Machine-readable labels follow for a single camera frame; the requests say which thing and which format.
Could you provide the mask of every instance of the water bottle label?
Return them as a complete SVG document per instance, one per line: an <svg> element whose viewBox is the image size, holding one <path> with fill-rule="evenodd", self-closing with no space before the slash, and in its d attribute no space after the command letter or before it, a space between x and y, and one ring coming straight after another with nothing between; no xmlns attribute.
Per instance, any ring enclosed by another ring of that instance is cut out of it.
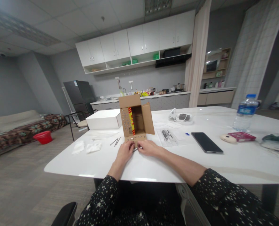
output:
<svg viewBox="0 0 279 226"><path fill-rule="evenodd" d="M246 105L239 105L238 114L241 115L254 115L257 106L246 106Z"/></svg>

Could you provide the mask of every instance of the smartphone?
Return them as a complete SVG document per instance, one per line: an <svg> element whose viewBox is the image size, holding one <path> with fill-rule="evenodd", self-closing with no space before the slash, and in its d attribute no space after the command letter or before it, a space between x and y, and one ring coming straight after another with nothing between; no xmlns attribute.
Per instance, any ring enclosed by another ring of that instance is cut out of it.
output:
<svg viewBox="0 0 279 226"><path fill-rule="evenodd" d="M205 133L191 133L205 153L223 154L223 151Z"/></svg>

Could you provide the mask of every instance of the water bottle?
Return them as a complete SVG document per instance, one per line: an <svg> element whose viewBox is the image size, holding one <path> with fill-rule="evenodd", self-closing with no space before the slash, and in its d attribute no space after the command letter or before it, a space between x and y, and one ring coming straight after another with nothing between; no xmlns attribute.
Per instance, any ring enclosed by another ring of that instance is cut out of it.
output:
<svg viewBox="0 0 279 226"><path fill-rule="evenodd" d="M237 116L234 119L233 129L246 131L250 127L251 118L259 105L259 102L255 98L256 94L248 94L246 95L246 99L240 102Z"/></svg>

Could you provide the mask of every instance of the ceiling light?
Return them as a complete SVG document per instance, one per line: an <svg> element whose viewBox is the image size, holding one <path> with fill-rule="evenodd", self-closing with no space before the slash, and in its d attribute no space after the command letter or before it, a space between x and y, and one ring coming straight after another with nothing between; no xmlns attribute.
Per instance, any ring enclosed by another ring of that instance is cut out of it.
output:
<svg viewBox="0 0 279 226"><path fill-rule="evenodd" d="M172 0L145 0L145 16L170 9Z"/></svg>
<svg viewBox="0 0 279 226"><path fill-rule="evenodd" d="M54 38L47 33L44 33L41 30L38 30L37 28L1 11L0 28L44 46L51 46L61 42L59 39Z"/></svg>

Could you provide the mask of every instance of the ceiling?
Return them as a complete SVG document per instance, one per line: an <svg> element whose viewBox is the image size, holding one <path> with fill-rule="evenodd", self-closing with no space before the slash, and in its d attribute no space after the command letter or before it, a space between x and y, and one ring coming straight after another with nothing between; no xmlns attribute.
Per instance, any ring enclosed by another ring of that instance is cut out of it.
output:
<svg viewBox="0 0 279 226"><path fill-rule="evenodd" d="M211 10L247 0L212 0ZM0 28L0 52L53 55L75 43L195 9L200 0L172 0L171 9L145 16L144 0L0 0L0 12L58 40L44 46Z"/></svg>

